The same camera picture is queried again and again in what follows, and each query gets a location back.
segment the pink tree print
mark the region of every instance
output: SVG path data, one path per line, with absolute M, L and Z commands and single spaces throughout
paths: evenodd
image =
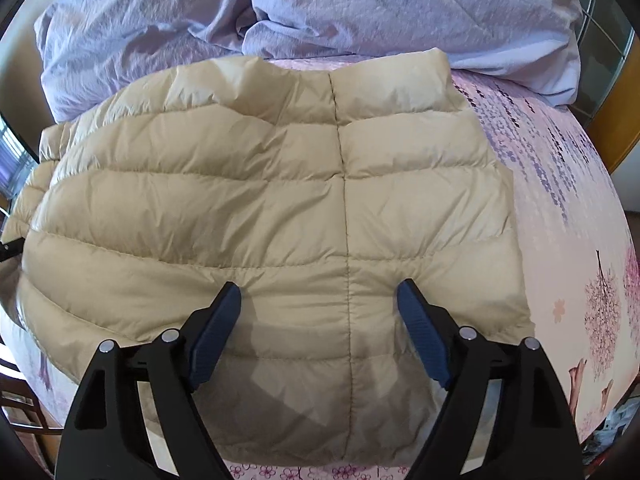
M 625 263 L 626 312 L 629 316 L 631 337 L 636 344 L 636 357 L 640 354 L 640 274 L 634 244 L 629 240 Z
M 602 271 L 600 251 L 598 275 L 584 288 L 587 296 L 584 326 L 589 335 L 594 378 L 599 378 L 613 362 L 618 333 L 620 332 L 620 297 L 616 287 L 616 275 L 609 267 Z

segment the beige puffer jacket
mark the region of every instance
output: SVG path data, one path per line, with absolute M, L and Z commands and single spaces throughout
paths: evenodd
M 224 458 L 411 462 L 444 395 L 394 306 L 407 277 L 489 338 L 533 332 L 511 173 L 438 50 L 181 66 L 40 151 L 3 235 L 26 237 L 21 321 L 78 380 L 103 339 L 149 341 L 236 282 L 241 317 L 194 396 Z

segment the silver bolt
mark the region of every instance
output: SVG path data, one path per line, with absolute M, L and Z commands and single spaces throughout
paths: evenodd
M 538 341 L 535 337 L 527 337 L 524 340 L 524 346 L 526 346 L 529 350 L 537 350 L 540 348 L 540 341 Z
M 172 343 L 176 339 L 180 337 L 180 332 L 178 332 L 175 328 L 170 328 L 162 332 L 161 338 L 165 343 Z
M 112 339 L 107 339 L 100 343 L 100 346 L 98 346 L 98 350 L 103 354 L 108 354 L 109 352 L 111 352 L 111 350 L 115 348 L 115 346 L 116 346 L 115 341 L 113 341 Z
M 470 326 L 463 326 L 459 334 L 462 339 L 466 339 L 467 341 L 473 341 L 473 339 L 478 337 L 478 332 Z

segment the blue gripper pad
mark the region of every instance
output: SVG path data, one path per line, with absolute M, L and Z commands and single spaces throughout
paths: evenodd
M 211 378 L 226 340 L 240 316 L 241 301 L 240 288 L 235 283 L 231 284 L 193 345 L 189 356 L 189 384 L 193 390 Z
M 398 310 L 428 376 L 448 388 L 451 382 L 447 347 L 407 282 L 396 289 Z

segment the pink floral bed sheet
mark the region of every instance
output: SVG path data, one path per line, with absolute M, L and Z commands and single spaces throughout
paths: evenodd
M 277 64 L 332 70 L 349 61 Z M 513 171 L 536 336 L 585 439 L 628 389 L 640 363 L 640 277 L 620 201 L 598 153 L 567 109 L 552 108 L 533 92 L 489 76 L 454 71 L 453 81 L 498 157 Z M 44 405 L 64 421 L 76 386 L 1 310 L 0 328 Z M 350 464 L 227 465 L 238 480 L 399 480 L 408 471 Z

